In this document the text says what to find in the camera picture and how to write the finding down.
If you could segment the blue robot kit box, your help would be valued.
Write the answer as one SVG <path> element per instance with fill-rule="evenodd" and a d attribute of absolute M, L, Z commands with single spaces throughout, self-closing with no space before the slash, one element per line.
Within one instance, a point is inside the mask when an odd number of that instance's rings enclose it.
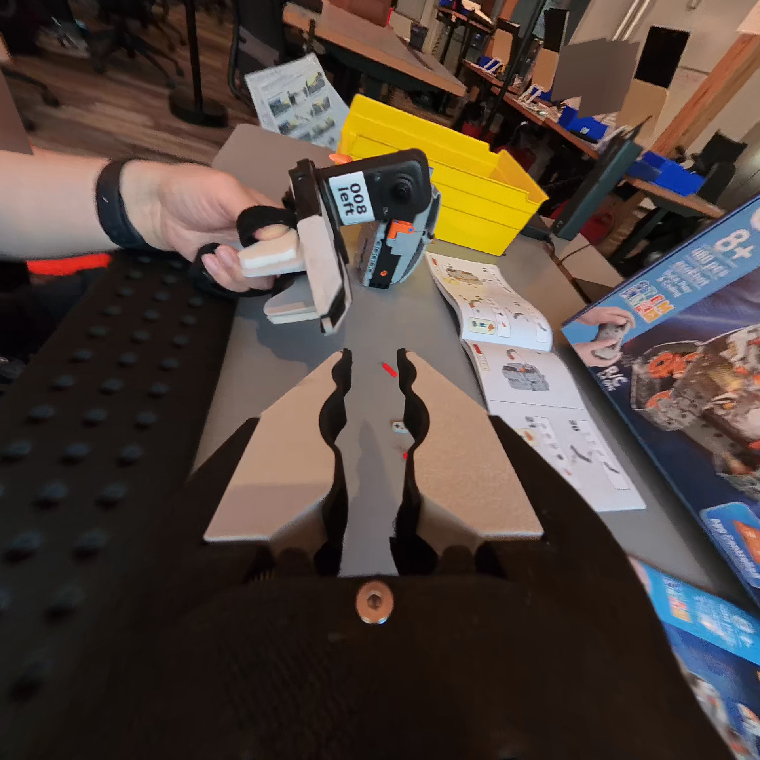
<path fill-rule="evenodd" d="M 758 606 L 758 195 L 562 332 Z"/>

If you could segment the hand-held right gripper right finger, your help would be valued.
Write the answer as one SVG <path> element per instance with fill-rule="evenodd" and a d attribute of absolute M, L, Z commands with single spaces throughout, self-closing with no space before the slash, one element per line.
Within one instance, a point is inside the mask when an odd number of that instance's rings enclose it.
<path fill-rule="evenodd" d="M 389 539 L 399 575 L 505 575 L 498 548 L 544 531 L 489 414 L 417 353 L 397 351 L 407 451 Z"/>

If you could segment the printed photo sheet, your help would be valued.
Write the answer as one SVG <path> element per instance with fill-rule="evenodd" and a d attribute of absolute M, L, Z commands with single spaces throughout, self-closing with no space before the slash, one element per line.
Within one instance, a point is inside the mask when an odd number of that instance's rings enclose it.
<path fill-rule="evenodd" d="M 244 81 L 261 128 L 337 152 L 349 107 L 315 53 L 248 73 Z"/>

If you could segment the black wrist band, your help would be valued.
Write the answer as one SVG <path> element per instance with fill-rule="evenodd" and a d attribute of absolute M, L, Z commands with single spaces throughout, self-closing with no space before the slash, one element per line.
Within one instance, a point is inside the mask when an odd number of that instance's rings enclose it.
<path fill-rule="evenodd" d="M 121 191 L 123 169 L 132 158 L 109 161 L 97 176 L 95 202 L 103 233 L 119 249 L 152 251 L 153 248 L 131 223 Z"/>

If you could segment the black pole stand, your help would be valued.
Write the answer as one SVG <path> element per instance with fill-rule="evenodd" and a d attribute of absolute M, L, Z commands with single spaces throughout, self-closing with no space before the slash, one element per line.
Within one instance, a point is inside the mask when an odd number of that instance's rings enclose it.
<path fill-rule="evenodd" d="M 227 128 L 229 125 L 227 108 L 214 99 L 206 98 L 203 93 L 195 1 L 184 1 L 183 5 L 192 86 L 189 89 L 177 88 L 169 94 L 169 111 L 176 119 L 190 125 Z"/>

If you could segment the small blue manual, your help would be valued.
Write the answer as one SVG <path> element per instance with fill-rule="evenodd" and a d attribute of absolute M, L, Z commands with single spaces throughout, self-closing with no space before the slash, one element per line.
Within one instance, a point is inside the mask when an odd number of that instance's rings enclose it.
<path fill-rule="evenodd" d="M 759 621 L 630 556 L 683 678 L 734 758 L 759 758 Z"/>

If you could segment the white instruction booklet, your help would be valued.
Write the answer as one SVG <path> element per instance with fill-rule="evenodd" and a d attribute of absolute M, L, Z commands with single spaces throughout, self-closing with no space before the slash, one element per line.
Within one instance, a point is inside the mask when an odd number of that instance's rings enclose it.
<path fill-rule="evenodd" d="M 596 513 L 645 509 L 571 373 L 553 352 L 546 318 L 494 264 L 434 252 L 427 252 L 425 261 L 457 316 L 489 414 L 517 432 Z"/>

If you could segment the blue parts bin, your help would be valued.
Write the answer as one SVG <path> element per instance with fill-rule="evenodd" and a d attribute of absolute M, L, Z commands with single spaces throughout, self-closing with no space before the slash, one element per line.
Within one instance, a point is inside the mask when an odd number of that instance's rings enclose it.
<path fill-rule="evenodd" d="M 608 132 L 609 126 L 594 117 L 580 117 L 578 110 L 565 106 L 557 120 L 558 126 L 593 144 L 601 141 Z"/>
<path fill-rule="evenodd" d="M 697 194 L 706 182 L 706 177 L 650 150 L 627 169 L 626 175 L 683 197 Z"/>

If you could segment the grey black robot model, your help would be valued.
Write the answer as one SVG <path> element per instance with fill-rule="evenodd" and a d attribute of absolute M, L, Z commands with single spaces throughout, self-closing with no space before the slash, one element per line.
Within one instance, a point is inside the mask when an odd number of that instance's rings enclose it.
<path fill-rule="evenodd" d="M 434 239 L 442 195 L 417 148 L 351 161 L 323 172 L 342 226 L 362 227 L 361 284 L 386 290 L 404 282 Z"/>

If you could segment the yellow plastic bin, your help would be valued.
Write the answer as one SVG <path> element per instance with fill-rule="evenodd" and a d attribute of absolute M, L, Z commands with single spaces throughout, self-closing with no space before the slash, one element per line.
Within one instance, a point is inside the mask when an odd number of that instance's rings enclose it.
<path fill-rule="evenodd" d="M 507 152 L 400 109 L 354 97 L 338 152 L 355 160 L 419 149 L 441 194 L 436 238 L 495 256 L 503 255 L 546 193 Z"/>

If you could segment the person's left hand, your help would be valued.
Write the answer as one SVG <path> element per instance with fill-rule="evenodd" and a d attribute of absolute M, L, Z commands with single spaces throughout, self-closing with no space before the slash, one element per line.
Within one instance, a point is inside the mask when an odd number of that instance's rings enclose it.
<path fill-rule="evenodd" d="M 274 286 L 275 276 L 242 273 L 236 221 L 249 207 L 280 207 L 279 201 L 215 169 L 143 160 L 124 166 L 120 190 L 128 219 L 147 244 L 194 261 L 200 248 L 214 243 L 213 252 L 201 260 L 220 286 L 237 293 Z"/>

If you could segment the orange red object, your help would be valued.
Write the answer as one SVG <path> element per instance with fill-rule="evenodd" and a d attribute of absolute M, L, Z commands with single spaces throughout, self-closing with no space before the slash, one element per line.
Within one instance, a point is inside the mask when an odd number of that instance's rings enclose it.
<path fill-rule="evenodd" d="M 111 261 L 111 254 L 97 252 L 71 258 L 31 260 L 26 262 L 26 267 L 34 276 L 68 277 L 84 271 L 107 269 Z"/>

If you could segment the person's left forearm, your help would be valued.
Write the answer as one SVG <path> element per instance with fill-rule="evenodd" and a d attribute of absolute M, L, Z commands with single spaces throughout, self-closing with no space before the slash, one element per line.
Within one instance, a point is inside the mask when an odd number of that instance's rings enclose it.
<path fill-rule="evenodd" d="M 111 252 L 96 186 L 108 159 L 1 152 L 1 258 L 31 261 Z"/>

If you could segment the grey top office desk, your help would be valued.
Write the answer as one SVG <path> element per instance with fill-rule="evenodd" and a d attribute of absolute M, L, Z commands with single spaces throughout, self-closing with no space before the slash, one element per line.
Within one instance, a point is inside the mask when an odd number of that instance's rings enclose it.
<path fill-rule="evenodd" d="M 318 14 L 293 2 L 283 22 L 314 37 L 337 60 L 362 72 L 367 94 L 377 100 L 385 84 L 406 91 L 439 90 L 462 97 L 466 88 L 437 58 L 411 48 L 392 28 L 380 27 L 329 3 Z"/>

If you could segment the black perforated panel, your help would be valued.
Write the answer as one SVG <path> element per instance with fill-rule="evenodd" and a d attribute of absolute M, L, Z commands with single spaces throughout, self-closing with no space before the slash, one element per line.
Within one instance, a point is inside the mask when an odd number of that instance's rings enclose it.
<path fill-rule="evenodd" d="M 2 758 L 68 697 L 87 640 L 188 477 L 232 302 L 122 252 L 2 399 Z"/>

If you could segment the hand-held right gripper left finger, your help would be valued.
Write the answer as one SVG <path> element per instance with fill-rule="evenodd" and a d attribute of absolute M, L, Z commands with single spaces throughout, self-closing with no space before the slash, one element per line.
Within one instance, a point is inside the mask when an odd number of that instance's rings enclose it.
<path fill-rule="evenodd" d="M 337 437 L 352 369 L 352 352 L 339 350 L 261 413 L 205 543 L 250 543 L 272 556 L 297 550 L 319 574 L 338 574 L 348 496 Z"/>

